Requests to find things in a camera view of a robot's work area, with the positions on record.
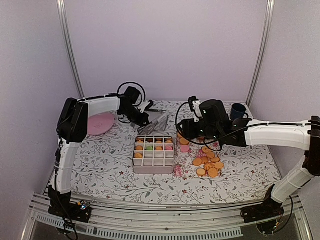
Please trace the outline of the metal tongs white handle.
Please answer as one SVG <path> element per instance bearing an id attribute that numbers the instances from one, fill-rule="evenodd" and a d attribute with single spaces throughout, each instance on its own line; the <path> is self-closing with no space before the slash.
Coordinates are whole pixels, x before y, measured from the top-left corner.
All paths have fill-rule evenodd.
<path id="1" fill-rule="evenodd" d="M 169 116 L 163 114 L 155 118 L 149 125 L 144 127 L 139 127 L 137 132 L 140 135 L 146 136 L 151 135 L 154 132 L 163 132 L 167 129 Z"/>

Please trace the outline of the pink round cookie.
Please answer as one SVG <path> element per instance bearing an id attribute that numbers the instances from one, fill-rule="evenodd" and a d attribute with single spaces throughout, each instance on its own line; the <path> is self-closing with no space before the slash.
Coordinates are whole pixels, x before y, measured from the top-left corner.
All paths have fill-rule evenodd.
<path id="1" fill-rule="evenodd" d="M 173 146 L 171 146 L 171 145 L 166 145 L 166 146 L 165 146 L 165 150 L 166 150 L 166 151 L 173 151 L 174 148 L 173 148 Z"/>

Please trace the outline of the metal divided cookie tin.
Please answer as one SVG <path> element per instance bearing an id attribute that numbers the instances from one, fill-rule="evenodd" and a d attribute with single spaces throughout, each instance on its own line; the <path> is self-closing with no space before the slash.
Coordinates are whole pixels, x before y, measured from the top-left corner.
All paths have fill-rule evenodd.
<path id="1" fill-rule="evenodd" d="M 173 146 L 173 150 L 165 150 L 165 146 Z M 138 136 L 135 139 L 132 155 L 133 172 L 141 175 L 170 175 L 175 168 L 175 145 L 171 136 Z"/>

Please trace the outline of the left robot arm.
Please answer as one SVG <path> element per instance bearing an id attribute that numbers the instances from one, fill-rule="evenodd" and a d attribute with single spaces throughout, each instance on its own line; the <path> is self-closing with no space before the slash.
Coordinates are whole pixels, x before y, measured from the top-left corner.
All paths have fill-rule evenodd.
<path id="1" fill-rule="evenodd" d="M 56 132 L 58 147 L 55 153 L 54 175 L 49 184 L 49 197 L 55 209 L 63 216 L 74 213 L 71 200 L 71 177 L 76 153 L 80 144 L 89 135 L 94 117 L 116 112 L 127 117 L 130 124 L 139 130 L 151 133 L 162 130 L 168 122 L 167 114 L 159 111 L 157 118 L 150 120 L 153 101 L 146 100 L 145 90 L 133 87 L 128 82 L 124 93 L 116 92 L 90 98 L 68 98 L 58 120 Z"/>

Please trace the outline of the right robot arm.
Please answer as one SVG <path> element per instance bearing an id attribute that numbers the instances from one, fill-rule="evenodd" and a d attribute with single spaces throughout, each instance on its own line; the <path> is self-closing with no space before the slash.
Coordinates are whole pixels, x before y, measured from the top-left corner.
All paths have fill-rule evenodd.
<path id="1" fill-rule="evenodd" d="M 175 122 L 177 132 L 186 140 L 198 137 L 220 146 L 278 146 L 301 149 L 304 156 L 284 177 L 269 188 L 258 213 L 269 218 L 291 194 L 320 175 L 320 118 L 301 122 L 270 122 L 245 118 L 231 119 L 220 100 L 186 102 L 194 117 Z"/>

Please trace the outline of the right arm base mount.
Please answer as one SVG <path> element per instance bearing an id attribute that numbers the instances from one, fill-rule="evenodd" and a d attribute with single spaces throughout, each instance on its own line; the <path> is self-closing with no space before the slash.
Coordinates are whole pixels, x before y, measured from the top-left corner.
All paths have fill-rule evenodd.
<path id="1" fill-rule="evenodd" d="M 270 218 L 280 217 L 282 219 L 285 213 L 281 203 L 277 203 L 272 199 L 264 200 L 263 203 L 243 207 L 240 215 L 245 223 L 258 222 Z M 280 222 L 278 220 L 271 220 L 257 225 L 257 229 L 264 235 L 272 235 L 276 232 Z"/>

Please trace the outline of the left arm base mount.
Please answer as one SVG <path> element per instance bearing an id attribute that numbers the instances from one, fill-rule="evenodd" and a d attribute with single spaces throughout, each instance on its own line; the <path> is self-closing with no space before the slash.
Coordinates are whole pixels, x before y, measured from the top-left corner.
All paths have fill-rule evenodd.
<path id="1" fill-rule="evenodd" d="M 67 220 L 88 223 L 91 218 L 92 208 L 90 206 L 83 208 L 82 205 L 77 203 L 64 203 L 51 199 L 48 213 Z"/>

